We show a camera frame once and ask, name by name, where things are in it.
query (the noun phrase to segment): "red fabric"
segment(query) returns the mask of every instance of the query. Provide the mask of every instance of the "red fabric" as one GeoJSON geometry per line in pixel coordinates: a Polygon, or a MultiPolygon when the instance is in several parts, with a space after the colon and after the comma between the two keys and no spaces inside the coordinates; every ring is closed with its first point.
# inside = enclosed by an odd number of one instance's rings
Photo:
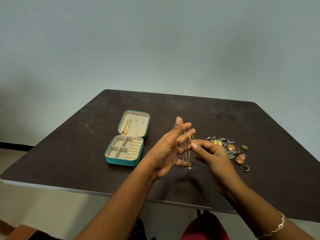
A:
{"type": "Polygon", "coordinates": [[[211,213],[198,216],[184,231],[181,240],[230,240],[218,218],[211,213]]]}

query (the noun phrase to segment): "person's right hand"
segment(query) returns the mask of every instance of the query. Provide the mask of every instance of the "person's right hand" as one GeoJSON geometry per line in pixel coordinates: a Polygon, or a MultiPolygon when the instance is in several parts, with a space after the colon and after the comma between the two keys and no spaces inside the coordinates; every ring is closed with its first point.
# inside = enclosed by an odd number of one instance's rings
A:
{"type": "Polygon", "coordinates": [[[194,140],[188,149],[192,149],[196,154],[195,158],[209,167],[215,188],[220,194],[225,195],[229,187],[242,182],[222,146],[207,140],[194,140]]]}

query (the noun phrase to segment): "hand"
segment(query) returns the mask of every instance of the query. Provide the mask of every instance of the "hand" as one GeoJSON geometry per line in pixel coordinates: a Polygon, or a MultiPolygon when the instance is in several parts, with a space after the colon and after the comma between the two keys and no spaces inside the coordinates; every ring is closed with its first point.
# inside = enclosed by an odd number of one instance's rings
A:
{"type": "Polygon", "coordinates": [[[210,169],[216,190],[225,195],[226,189],[236,182],[242,182],[235,171],[226,150],[207,140],[194,140],[187,149],[192,149],[198,161],[204,162],[210,169]]]}
{"type": "Polygon", "coordinates": [[[189,131],[190,127],[191,123],[183,124],[182,118],[177,117],[174,128],[166,133],[143,158],[142,161],[147,162],[154,170],[156,179],[164,177],[172,166],[192,166],[190,162],[177,159],[177,155],[186,151],[185,147],[180,146],[189,140],[189,135],[196,132],[195,129],[189,131]]]}

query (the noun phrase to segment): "table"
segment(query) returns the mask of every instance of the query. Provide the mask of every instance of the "table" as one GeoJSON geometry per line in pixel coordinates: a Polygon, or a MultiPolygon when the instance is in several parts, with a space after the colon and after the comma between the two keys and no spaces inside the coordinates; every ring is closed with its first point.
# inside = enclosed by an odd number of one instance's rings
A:
{"type": "MultiPolygon", "coordinates": [[[[217,136],[249,146],[248,173],[232,160],[242,180],[287,217],[320,222],[320,163],[253,102],[104,90],[0,178],[18,185],[112,195],[134,169],[108,164],[104,156],[126,110],[150,114],[141,158],[180,116],[192,123],[196,139],[217,136]]],[[[215,191],[206,165],[195,159],[193,165],[190,173],[173,167],[154,184],[147,200],[234,213],[215,191]]]]}

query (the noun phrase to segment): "jewelry box lid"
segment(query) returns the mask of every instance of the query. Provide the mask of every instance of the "jewelry box lid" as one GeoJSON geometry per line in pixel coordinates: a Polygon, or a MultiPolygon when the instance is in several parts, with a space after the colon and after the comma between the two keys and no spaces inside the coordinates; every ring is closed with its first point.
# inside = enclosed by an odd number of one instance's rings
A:
{"type": "Polygon", "coordinates": [[[150,115],[145,112],[127,110],[123,113],[118,132],[124,136],[145,137],[150,122],[150,115]]]}

